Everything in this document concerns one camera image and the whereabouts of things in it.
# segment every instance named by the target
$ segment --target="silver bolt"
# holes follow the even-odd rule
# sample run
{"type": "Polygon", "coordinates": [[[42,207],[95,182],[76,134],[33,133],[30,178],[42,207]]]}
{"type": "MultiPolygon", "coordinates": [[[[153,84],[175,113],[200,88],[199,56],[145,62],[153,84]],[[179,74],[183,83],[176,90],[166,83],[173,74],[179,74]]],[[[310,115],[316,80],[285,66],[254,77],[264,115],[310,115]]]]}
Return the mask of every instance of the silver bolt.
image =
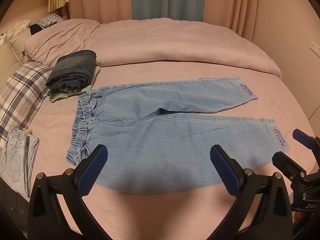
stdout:
{"type": "Polygon", "coordinates": [[[70,176],[73,173],[74,169],[66,169],[64,172],[66,175],[70,176]]]}
{"type": "Polygon", "coordinates": [[[40,172],[38,175],[37,175],[37,179],[42,179],[44,176],[44,173],[43,172],[40,172]]]}
{"type": "Polygon", "coordinates": [[[282,176],[281,176],[281,174],[279,172],[276,172],[275,176],[276,176],[277,179],[281,179],[282,178],[282,176]]]}
{"type": "Polygon", "coordinates": [[[244,173],[250,176],[253,174],[253,171],[251,169],[244,169],[244,173]]]}

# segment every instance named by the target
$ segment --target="wall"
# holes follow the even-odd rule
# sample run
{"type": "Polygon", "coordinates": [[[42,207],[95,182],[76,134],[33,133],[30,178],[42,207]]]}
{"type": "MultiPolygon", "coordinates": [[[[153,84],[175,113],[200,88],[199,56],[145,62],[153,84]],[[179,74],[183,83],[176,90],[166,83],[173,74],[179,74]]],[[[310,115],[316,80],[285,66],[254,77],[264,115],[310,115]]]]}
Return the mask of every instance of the wall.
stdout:
{"type": "Polygon", "coordinates": [[[308,0],[258,0],[252,42],[278,64],[308,119],[320,105],[320,58],[312,41],[320,45],[320,19],[308,0]]]}
{"type": "Polygon", "coordinates": [[[35,22],[48,14],[48,0],[14,0],[0,23],[0,34],[13,28],[20,20],[35,22]]]}

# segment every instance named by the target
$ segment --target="black cloth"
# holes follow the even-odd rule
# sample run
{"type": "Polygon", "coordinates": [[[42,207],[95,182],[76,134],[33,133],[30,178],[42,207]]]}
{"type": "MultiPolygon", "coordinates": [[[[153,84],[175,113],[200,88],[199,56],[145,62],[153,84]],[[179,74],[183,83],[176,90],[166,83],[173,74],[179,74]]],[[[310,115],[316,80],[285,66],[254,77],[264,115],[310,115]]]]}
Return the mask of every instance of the black cloth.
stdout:
{"type": "Polygon", "coordinates": [[[87,87],[96,68],[96,56],[94,51],[85,49],[60,57],[46,87],[61,91],[77,91],[87,87]]]}
{"type": "Polygon", "coordinates": [[[29,27],[31,35],[38,33],[39,31],[42,31],[43,28],[39,24],[33,24],[29,27]]]}

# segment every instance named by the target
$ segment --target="pants pocket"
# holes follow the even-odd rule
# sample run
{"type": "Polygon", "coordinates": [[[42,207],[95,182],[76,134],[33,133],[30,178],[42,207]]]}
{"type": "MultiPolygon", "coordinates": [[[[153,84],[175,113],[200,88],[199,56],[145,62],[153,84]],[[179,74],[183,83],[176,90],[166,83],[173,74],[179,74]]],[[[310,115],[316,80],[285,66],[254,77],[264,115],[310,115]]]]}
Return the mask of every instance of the pants pocket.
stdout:
{"type": "Polygon", "coordinates": [[[6,171],[10,179],[13,183],[16,183],[20,180],[20,173],[21,173],[21,164],[20,164],[20,156],[24,155],[23,148],[17,148],[13,145],[7,144],[7,151],[6,151],[6,171]]]}

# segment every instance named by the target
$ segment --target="wall socket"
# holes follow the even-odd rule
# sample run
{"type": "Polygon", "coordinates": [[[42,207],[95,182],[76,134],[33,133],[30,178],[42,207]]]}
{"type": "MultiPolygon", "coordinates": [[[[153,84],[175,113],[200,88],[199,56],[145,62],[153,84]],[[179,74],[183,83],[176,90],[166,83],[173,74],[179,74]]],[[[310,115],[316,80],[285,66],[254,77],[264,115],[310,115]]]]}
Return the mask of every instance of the wall socket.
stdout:
{"type": "Polygon", "coordinates": [[[312,42],[310,49],[320,57],[320,46],[317,45],[314,41],[312,42]]]}

